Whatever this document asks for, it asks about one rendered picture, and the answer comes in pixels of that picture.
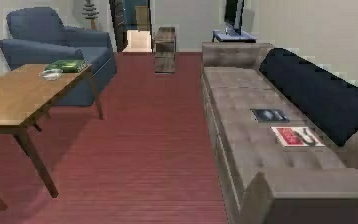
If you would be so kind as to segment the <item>grey brown sofa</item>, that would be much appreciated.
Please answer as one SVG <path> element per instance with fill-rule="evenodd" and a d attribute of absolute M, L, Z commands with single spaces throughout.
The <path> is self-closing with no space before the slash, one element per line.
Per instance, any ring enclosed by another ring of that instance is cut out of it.
<path fill-rule="evenodd" d="M 358 131 L 337 146 L 260 71 L 269 43 L 205 43 L 202 94 L 229 224 L 358 224 Z M 258 122 L 279 109 L 289 122 Z M 324 147 L 284 147 L 272 127 Z"/>

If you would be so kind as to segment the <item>dark blue magazine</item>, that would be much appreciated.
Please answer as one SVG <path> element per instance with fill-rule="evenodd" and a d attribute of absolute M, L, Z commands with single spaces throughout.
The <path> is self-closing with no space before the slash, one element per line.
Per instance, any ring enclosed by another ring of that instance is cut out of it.
<path fill-rule="evenodd" d="M 289 118 L 279 109 L 252 109 L 258 122 L 289 122 Z"/>

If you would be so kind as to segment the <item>red and white magazine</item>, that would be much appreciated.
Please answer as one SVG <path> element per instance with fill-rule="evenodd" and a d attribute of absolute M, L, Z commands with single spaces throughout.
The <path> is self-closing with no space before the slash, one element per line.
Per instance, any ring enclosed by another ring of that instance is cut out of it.
<path fill-rule="evenodd" d="M 284 147 L 324 147 L 324 143 L 309 127 L 283 126 L 272 127 L 271 130 Z"/>

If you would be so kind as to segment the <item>dark green house plant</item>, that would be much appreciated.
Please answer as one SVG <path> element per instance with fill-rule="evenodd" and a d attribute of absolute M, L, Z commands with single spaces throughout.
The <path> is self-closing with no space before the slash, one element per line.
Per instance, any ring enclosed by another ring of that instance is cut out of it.
<path fill-rule="evenodd" d="M 90 26 L 92 30 L 96 29 L 96 22 L 95 20 L 98 18 L 98 10 L 95 7 L 95 4 L 92 2 L 92 0 L 84 0 L 85 3 L 83 5 L 83 12 L 82 15 L 85 19 L 90 21 Z"/>

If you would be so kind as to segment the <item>brown wooden cupboard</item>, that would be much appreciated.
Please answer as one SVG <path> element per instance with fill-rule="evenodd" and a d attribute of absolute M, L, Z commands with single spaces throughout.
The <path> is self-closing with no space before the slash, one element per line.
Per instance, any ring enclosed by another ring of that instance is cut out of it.
<path fill-rule="evenodd" d="M 135 18 L 137 29 L 139 31 L 149 31 L 149 9 L 147 6 L 136 6 L 135 7 Z"/>

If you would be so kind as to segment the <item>brown wooden coffee table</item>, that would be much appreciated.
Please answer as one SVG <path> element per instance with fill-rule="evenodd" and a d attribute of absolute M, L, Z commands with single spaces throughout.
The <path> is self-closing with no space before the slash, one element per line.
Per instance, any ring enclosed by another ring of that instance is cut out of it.
<path fill-rule="evenodd" d="M 59 192 L 27 128 L 47 114 L 53 104 L 85 78 L 89 80 L 99 118 L 103 120 L 104 117 L 90 65 L 80 73 L 63 73 L 54 81 L 48 81 L 40 76 L 45 67 L 45 64 L 25 64 L 0 76 L 0 134 L 12 135 L 15 138 L 32 161 L 50 196 L 57 198 Z"/>

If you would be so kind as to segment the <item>brown wooden shelf unit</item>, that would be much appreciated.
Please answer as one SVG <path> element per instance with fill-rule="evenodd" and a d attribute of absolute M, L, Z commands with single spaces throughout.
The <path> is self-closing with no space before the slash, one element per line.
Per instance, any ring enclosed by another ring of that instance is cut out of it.
<path fill-rule="evenodd" d="M 156 73 L 175 72 L 176 34 L 174 27 L 160 27 L 154 39 Z"/>

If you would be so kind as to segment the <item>green book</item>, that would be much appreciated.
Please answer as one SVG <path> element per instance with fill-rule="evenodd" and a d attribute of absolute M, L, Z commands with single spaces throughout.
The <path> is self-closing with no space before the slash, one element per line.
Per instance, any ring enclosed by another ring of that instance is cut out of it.
<path fill-rule="evenodd" d="M 88 66 L 85 60 L 58 60 L 46 66 L 46 70 L 60 69 L 64 73 L 79 73 Z"/>

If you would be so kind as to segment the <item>dark blue sofa cushion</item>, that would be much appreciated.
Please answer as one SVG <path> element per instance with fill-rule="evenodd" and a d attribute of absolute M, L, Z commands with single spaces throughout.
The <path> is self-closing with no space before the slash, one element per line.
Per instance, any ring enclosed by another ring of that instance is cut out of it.
<path fill-rule="evenodd" d="M 358 87 L 284 49 L 271 49 L 259 71 L 337 146 L 358 131 Z"/>

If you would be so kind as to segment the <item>blue television stand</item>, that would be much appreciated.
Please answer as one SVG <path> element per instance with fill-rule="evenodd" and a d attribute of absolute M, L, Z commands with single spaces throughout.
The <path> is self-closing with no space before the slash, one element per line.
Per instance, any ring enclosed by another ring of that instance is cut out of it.
<path fill-rule="evenodd" d="M 214 30 L 212 32 L 212 41 L 218 42 L 243 42 L 243 43 L 255 43 L 256 38 L 247 32 L 237 33 L 226 33 L 222 30 Z"/>

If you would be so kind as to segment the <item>black television set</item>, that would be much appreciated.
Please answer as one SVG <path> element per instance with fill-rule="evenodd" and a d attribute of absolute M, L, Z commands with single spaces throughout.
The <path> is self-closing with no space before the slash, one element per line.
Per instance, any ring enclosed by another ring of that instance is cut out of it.
<path fill-rule="evenodd" d="M 241 33 L 243 9 L 244 0 L 226 0 L 224 21 L 229 31 Z"/>

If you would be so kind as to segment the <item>dark room door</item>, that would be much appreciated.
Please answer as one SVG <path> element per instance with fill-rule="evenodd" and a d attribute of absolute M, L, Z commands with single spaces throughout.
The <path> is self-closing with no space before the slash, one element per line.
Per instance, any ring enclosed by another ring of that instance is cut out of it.
<path fill-rule="evenodd" d="M 127 46 L 123 0 L 109 0 L 109 4 L 117 51 L 122 52 Z"/>

